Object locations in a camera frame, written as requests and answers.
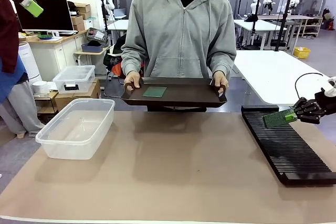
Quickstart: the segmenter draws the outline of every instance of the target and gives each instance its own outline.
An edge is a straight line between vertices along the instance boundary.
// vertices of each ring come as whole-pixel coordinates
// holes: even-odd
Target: hoodie pocket
[[[203,78],[199,59],[181,59],[180,77]]]
[[[150,74],[151,77],[178,77],[179,58],[160,57],[155,60],[155,65]]]

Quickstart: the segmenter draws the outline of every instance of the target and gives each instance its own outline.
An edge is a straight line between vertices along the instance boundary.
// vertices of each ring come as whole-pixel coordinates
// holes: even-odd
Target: hand
[[[229,82],[226,80],[225,75],[221,71],[217,71],[214,73],[214,79],[215,79],[215,86],[220,87],[221,85],[225,85],[226,90],[229,88]],[[218,93],[222,94],[224,92],[223,88],[220,88]]]
[[[135,88],[136,89],[139,89],[140,88],[140,85],[139,85],[139,80],[140,80],[140,75],[138,72],[135,72],[135,71],[131,71],[128,73],[128,75],[126,76],[125,78],[125,81],[124,81],[124,85],[126,83],[133,83]],[[131,86],[128,86],[127,89],[129,91],[132,91],[133,88]]]

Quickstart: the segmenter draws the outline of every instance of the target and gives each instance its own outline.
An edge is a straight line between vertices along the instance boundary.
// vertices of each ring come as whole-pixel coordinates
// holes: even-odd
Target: slotted rack
[[[263,116],[277,106],[243,106],[242,116],[280,182],[291,186],[336,184],[336,173],[289,125],[267,129]]]

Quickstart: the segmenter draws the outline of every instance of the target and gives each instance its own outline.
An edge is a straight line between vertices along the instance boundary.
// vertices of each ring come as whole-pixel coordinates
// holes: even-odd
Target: white cabinet
[[[85,43],[85,34],[65,37],[56,42],[41,42],[37,38],[27,40],[42,80],[52,81],[66,66],[77,65],[74,52],[80,50],[81,45]]]

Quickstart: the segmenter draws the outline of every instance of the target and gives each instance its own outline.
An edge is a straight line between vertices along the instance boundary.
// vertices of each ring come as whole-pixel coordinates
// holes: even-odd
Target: red jacket
[[[19,49],[18,22],[9,0],[0,0],[0,58],[2,72],[14,73]]]

